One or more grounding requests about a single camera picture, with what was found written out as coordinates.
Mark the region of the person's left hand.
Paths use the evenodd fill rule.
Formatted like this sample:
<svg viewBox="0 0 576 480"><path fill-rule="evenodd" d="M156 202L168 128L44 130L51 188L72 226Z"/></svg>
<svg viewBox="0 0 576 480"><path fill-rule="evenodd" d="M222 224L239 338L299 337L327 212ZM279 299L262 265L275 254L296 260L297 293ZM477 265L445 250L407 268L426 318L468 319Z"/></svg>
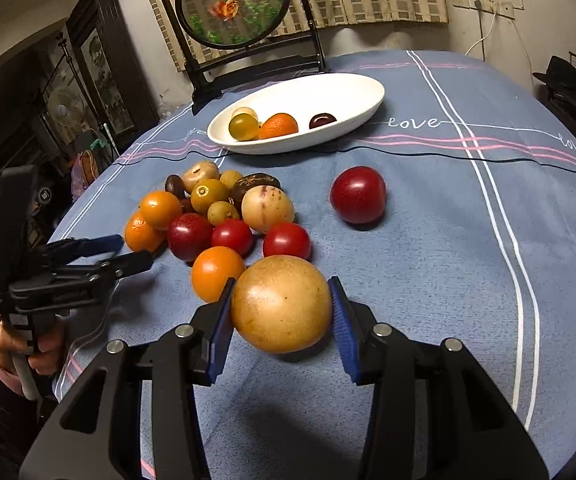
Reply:
<svg viewBox="0 0 576 480"><path fill-rule="evenodd" d="M0 322L0 370L15 375L12 356L22 354L28 357L28 364L38 375L51 376L60 370L65 348L65 325L61 318L42 334L37 343L37 350L30 354L22 334L5 322Z"/></svg>

